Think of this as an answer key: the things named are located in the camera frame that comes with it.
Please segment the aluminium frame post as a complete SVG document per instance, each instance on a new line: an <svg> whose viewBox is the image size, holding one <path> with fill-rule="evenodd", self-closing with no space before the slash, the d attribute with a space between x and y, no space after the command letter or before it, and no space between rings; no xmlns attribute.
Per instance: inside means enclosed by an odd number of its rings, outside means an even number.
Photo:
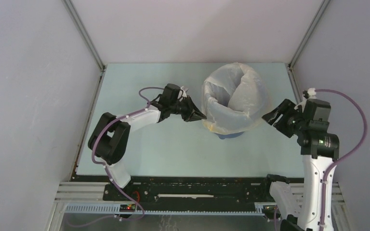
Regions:
<svg viewBox="0 0 370 231"><path fill-rule="evenodd" d="M98 50L96 49L74 3L71 0L61 0L61 2L64 4L65 9L67 10L68 14L70 15L70 18L72 22L74 23L77 31L79 32L83 42L89 49L92 57L94 58L97 66L99 67L100 71L104 72L106 69L106 65L102 61Z"/></svg>
<svg viewBox="0 0 370 231"><path fill-rule="evenodd" d="M294 66L297 64L302 52L306 48L309 40L311 39L314 31L316 30L319 22L321 21L322 17L324 16L324 14L325 14L325 12L326 12L326 10L329 7L331 2L332 2L332 0L323 0L321 2L318 10L316 11L316 14L314 15L313 19L311 20L311 23L310 23L308 29L306 30L299 46L297 47L291 61L289 62L289 68L290 69L293 69Z"/></svg>

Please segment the left aluminium frame post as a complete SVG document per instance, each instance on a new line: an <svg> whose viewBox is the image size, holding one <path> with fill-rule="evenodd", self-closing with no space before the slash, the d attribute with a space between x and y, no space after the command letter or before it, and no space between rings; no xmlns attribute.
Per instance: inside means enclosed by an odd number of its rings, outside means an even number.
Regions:
<svg viewBox="0 0 370 231"><path fill-rule="evenodd" d="M70 18L72 22L74 23L77 31L79 32L83 42L89 49L92 57L94 58L97 66L99 67L100 71L104 72L106 69L106 65L102 61L98 50L96 49L74 3L71 0L61 0L61 2L64 4L65 9L67 10L68 14L70 15Z"/></svg>

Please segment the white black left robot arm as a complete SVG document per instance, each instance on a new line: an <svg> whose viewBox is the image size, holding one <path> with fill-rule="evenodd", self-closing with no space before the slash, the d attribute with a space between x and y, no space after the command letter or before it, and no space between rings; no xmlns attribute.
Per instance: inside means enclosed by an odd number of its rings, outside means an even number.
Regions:
<svg viewBox="0 0 370 231"><path fill-rule="evenodd" d="M92 162L103 167L116 186L114 194L124 201L133 194L133 187L128 184L131 176L122 162L130 133L160 123L170 115L180 115L184 122L207 118L187 94L187 89L175 84L167 84L156 98L145 100L144 108L129 114L103 113L88 141Z"/></svg>

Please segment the blue plastic trash bin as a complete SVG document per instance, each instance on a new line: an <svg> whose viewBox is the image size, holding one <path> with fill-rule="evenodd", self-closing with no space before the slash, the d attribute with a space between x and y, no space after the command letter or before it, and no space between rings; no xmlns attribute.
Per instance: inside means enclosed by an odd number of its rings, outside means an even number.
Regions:
<svg viewBox="0 0 370 231"><path fill-rule="evenodd" d="M219 139L225 140L225 139L237 138L237 137L239 137L243 134L244 134L244 132L238 132L238 133L232 133L232 134L226 134L226 135L224 135L224 134L216 134L216 135L219 137Z"/></svg>

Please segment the translucent yellowish plastic trash bag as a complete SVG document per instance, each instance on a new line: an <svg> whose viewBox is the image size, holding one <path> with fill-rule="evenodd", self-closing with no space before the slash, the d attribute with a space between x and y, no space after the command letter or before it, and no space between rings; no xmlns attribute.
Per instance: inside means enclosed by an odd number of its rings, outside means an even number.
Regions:
<svg viewBox="0 0 370 231"><path fill-rule="evenodd" d="M215 134L246 132L268 112L271 99L261 76L251 66L226 64L202 84L203 126Z"/></svg>

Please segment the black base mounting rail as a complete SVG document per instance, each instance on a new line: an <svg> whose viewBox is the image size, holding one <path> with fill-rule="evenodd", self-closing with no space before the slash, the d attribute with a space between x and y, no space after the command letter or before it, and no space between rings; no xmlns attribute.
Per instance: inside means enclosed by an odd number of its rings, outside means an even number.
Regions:
<svg viewBox="0 0 370 231"><path fill-rule="evenodd" d="M256 203L270 203L270 185L286 177L264 178L132 177L120 192L112 183L105 186L104 201L127 201L133 196L144 210L255 211Z"/></svg>

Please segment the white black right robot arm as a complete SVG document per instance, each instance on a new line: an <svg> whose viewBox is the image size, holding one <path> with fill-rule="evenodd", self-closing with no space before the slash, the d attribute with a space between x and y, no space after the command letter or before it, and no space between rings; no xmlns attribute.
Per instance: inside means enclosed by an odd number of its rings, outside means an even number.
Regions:
<svg viewBox="0 0 370 231"><path fill-rule="evenodd" d="M282 231L332 231L332 179L339 156L339 138L328 133L329 102L308 99L296 106L285 99L262 118L290 138L297 136L304 165L303 201L299 205L288 183L274 181L261 187L267 201L275 201Z"/></svg>

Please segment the right aluminium frame post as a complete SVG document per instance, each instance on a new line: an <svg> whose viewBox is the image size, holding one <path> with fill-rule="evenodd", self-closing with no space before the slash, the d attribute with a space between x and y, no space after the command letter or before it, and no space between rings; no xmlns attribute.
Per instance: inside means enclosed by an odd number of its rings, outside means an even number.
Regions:
<svg viewBox="0 0 370 231"><path fill-rule="evenodd" d="M299 46L297 47L291 61L289 62L289 68L290 69L293 69L294 66L297 64L302 52L306 48L309 40L311 39L314 31L316 30L319 22L321 21L322 17L324 16L324 14L325 14L325 12L326 12L326 10L329 7L331 2L332 2L332 0L323 0L321 2L318 10L316 11L316 14L314 15L313 19L311 20L311 23L310 23L308 29L306 30Z"/></svg>

